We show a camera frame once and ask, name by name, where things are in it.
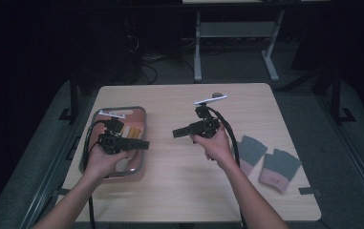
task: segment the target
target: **pink object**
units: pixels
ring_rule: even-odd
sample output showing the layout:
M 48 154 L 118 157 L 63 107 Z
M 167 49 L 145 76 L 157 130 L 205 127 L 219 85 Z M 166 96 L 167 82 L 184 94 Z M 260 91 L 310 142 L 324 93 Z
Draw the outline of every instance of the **pink object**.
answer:
M 270 169 L 263 168 L 259 175 L 259 182 L 275 188 L 284 194 L 289 186 L 289 180 Z
M 241 163 L 241 170 L 244 172 L 244 174 L 246 176 L 249 176 L 250 172 L 253 169 L 253 166 L 251 166 L 249 163 L 247 163 L 246 161 L 244 161 L 242 159 L 240 159 L 239 161 Z

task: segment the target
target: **table top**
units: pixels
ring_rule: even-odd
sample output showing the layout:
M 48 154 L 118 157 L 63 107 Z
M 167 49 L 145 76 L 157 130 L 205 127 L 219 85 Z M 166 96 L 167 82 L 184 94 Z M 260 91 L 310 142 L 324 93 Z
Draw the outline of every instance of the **table top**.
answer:
M 63 188 L 73 188 L 81 177 L 78 165 L 95 111 L 141 106 L 147 112 L 146 140 L 150 141 L 143 178 L 100 185 L 93 193 L 96 221 L 240 221 L 237 201 L 217 163 L 206 160 L 203 148 L 193 144 L 188 136 L 172 135 L 173 130 L 199 121 L 194 102 L 216 92 L 228 98 L 208 106 L 229 122 L 238 141 L 248 135 L 265 144 L 269 154 L 279 149 L 298 157 L 268 84 L 107 86 L 96 97 Z M 258 182 L 262 164 L 263 158 L 249 179 L 284 220 L 320 219 L 314 195 L 299 192 L 299 188 L 310 187 L 302 166 L 282 195 Z M 86 205 L 77 221 L 88 220 Z

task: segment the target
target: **table leg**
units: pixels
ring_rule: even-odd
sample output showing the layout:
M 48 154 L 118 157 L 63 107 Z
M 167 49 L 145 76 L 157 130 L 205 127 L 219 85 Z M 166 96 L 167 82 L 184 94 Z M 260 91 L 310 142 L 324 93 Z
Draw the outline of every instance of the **table leg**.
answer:
M 271 52 L 273 51 L 274 44 L 276 43 L 277 35 L 279 34 L 280 26 L 283 21 L 285 11 L 280 10 L 276 21 L 273 26 L 273 31 L 271 33 L 270 37 L 270 43 L 268 44 L 268 48 L 265 51 L 262 51 L 263 59 L 265 60 L 266 67 L 268 68 L 268 74 L 270 75 L 271 80 L 278 81 L 279 75 L 276 72 L 276 69 L 274 68 L 273 62 L 271 61 Z
M 200 12 L 197 12 L 196 21 L 196 53 L 194 53 L 194 82 L 202 81 L 202 60 L 200 58 Z

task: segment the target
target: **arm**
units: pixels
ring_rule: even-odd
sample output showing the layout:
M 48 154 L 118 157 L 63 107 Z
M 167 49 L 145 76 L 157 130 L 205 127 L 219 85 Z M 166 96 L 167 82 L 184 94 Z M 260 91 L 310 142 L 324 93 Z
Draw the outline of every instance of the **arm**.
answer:
M 225 171 L 248 228 L 288 228 L 236 164 L 223 125 L 210 139 L 199 135 L 191 138 L 204 147 L 207 159 L 216 160 Z
M 90 153 L 86 171 L 75 187 L 33 228 L 70 228 L 96 187 L 126 157 L 127 152 L 107 155 L 96 145 Z

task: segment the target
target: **person's left hand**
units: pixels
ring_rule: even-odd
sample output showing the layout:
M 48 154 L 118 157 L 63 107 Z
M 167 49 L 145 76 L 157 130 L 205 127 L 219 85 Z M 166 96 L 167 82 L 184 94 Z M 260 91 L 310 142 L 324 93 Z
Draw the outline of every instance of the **person's left hand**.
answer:
M 95 145 L 89 154 L 84 176 L 93 179 L 99 185 L 107 175 L 115 170 L 117 163 L 128 156 L 127 151 L 107 155 L 101 146 Z

